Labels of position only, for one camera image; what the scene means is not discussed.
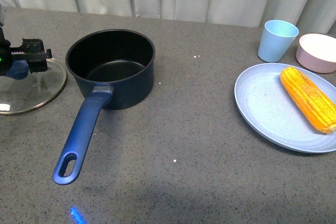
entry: corn on the cob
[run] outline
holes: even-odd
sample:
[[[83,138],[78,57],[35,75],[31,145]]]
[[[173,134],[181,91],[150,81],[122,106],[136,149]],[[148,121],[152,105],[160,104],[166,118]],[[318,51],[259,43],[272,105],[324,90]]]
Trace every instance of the corn on the cob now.
[[[283,86],[308,121],[320,132],[336,130],[336,105],[305,74],[294,67],[280,73]]]

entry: glass lid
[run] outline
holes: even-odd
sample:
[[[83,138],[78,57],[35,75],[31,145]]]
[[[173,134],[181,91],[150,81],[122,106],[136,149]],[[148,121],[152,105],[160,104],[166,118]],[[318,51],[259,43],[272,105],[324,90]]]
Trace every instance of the glass lid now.
[[[48,70],[29,73],[22,80],[0,77],[0,114],[12,115],[37,109],[54,99],[65,86],[67,72],[55,59]]]

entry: dark blue saucepan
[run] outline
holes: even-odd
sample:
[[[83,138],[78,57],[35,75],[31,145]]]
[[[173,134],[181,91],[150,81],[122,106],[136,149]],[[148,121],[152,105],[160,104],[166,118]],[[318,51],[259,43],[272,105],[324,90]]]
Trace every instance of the dark blue saucepan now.
[[[85,100],[55,167],[53,179],[57,184],[70,184],[79,176],[101,109],[128,108],[151,92],[154,57],[152,41],[124,29],[98,31],[69,49],[66,66]],[[73,160],[73,169],[65,176]]]

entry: light blue plate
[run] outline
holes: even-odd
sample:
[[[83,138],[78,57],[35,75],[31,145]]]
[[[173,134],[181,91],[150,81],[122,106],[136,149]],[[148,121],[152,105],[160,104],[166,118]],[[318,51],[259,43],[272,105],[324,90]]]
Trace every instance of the light blue plate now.
[[[317,131],[283,87],[280,73],[288,66],[263,63],[242,72],[235,84],[240,113],[261,136],[284,148],[305,153],[335,151],[336,132]],[[310,71],[298,69],[336,103],[336,88],[331,83]]]

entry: light blue cup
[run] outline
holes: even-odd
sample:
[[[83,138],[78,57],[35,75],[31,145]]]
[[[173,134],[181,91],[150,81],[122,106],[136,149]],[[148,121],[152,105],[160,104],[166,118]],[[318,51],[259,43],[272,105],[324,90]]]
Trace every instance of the light blue cup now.
[[[293,43],[299,29],[283,20],[269,20],[265,23],[258,56],[265,62],[278,62]]]

